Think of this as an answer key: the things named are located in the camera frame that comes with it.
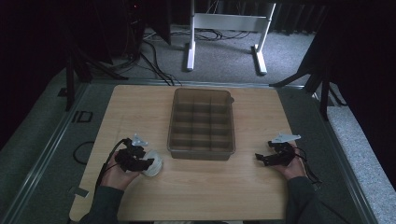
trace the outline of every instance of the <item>stand leg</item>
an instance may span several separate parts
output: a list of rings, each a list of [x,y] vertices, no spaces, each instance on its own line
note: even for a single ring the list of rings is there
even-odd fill
[[[194,69],[194,58],[195,58],[195,25],[194,25],[194,15],[195,15],[195,1],[191,0],[191,25],[190,25],[190,46],[189,46],[189,56],[187,58],[187,70],[192,71]]]
[[[267,74],[267,68],[265,66],[264,57],[262,56],[262,47],[264,46],[265,38],[267,37],[268,30],[270,28],[271,19],[274,14],[276,4],[270,4],[270,11],[267,13],[267,23],[265,24],[265,28],[262,30],[262,35],[260,37],[259,44],[254,46],[254,56],[257,60],[257,64],[259,66],[260,74]]]

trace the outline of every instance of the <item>white stand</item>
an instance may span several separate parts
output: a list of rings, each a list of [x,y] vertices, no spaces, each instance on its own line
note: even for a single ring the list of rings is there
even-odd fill
[[[191,41],[189,47],[189,58],[187,60],[187,70],[192,71],[194,69],[195,29],[235,30],[262,32],[259,44],[254,46],[253,54],[259,65],[260,73],[262,75],[267,74],[264,57],[262,55],[262,47],[264,46],[264,41],[267,37],[276,4],[269,5],[269,15],[266,17],[220,15],[195,13],[195,0],[191,0]]]

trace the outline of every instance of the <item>person's left hand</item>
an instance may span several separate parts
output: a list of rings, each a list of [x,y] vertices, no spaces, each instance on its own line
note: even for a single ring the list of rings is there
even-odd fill
[[[128,185],[140,175],[140,172],[124,172],[114,159],[117,154],[118,151],[111,157],[107,165],[108,170],[103,175],[101,186],[126,190]]]

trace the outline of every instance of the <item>hand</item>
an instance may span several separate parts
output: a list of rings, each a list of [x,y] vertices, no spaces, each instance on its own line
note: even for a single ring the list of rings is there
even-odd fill
[[[292,146],[294,148],[295,154],[300,155],[300,150],[298,148],[295,148],[294,145]],[[297,176],[306,176],[303,162],[297,156],[294,157],[294,159],[289,163],[288,166],[275,165],[273,167],[274,169],[278,170],[283,176],[285,176],[287,180],[290,180]]]
[[[116,163],[116,151],[107,165],[107,171],[103,175],[101,186],[107,186],[114,189],[126,190],[128,185],[140,175],[140,172],[124,172],[120,165]]]

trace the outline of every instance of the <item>small white object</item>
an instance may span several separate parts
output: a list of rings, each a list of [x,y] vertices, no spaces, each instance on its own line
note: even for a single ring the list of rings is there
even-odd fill
[[[296,139],[300,139],[301,136],[299,134],[293,135],[293,134],[284,134],[280,133],[276,138],[272,140],[273,143],[285,143],[289,141],[293,141]]]
[[[149,152],[147,152],[146,155],[143,157],[143,160],[147,160],[147,159],[154,159],[154,163],[152,163],[147,170],[142,172],[143,175],[146,176],[157,175],[163,168],[163,159],[160,157],[160,155],[156,150],[150,150]]]
[[[132,146],[134,147],[146,147],[149,143],[143,141],[137,133],[134,134],[134,138],[132,139]]]

